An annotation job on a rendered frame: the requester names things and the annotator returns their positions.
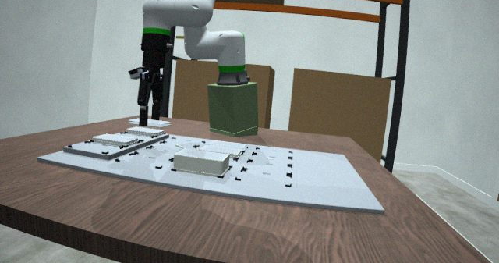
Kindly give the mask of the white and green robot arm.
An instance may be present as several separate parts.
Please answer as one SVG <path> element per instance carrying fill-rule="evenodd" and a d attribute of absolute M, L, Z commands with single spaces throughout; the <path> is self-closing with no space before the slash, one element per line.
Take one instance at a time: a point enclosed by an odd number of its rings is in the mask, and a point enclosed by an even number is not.
<path fill-rule="evenodd" d="M 238 31 L 209 32 L 215 0 L 146 0 L 143 4 L 142 51 L 168 52 L 173 26 L 184 30 L 184 49 L 195 60 L 217 59 L 217 85 L 248 84 L 245 37 Z M 244 76 L 245 71 L 245 76 Z M 221 78 L 220 78 L 221 77 Z M 248 81 L 247 81 L 248 80 Z"/>

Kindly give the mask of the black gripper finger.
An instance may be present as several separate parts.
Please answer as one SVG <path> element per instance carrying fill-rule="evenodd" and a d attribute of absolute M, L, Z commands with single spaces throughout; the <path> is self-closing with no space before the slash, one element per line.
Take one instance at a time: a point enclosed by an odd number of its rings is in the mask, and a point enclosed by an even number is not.
<path fill-rule="evenodd" d="M 148 102 L 150 99 L 151 89 L 154 86 L 155 79 L 157 78 L 157 74 L 154 73 L 151 83 L 148 83 L 148 78 L 148 71 L 140 73 L 140 85 L 137 98 L 137 103 L 140 106 L 139 126 L 147 126 Z"/>
<path fill-rule="evenodd" d="M 163 102 L 163 79 L 164 79 L 164 74 L 160 75 L 160 73 L 158 73 L 157 83 L 152 87 L 152 98 L 153 98 L 152 117 L 151 117 L 152 120 L 160 119 L 160 105 L 162 105 Z"/>

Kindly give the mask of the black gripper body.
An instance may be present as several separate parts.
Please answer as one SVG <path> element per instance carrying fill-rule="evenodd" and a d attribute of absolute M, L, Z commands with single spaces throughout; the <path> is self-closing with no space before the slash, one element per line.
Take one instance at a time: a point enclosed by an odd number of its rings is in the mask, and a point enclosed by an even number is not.
<path fill-rule="evenodd" d="M 143 67 L 146 67 L 145 72 L 148 71 L 148 83 L 152 82 L 154 73 L 158 74 L 160 72 L 159 68 L 165 67 L 165 53 L 164 52 L 143 52 Z"/>

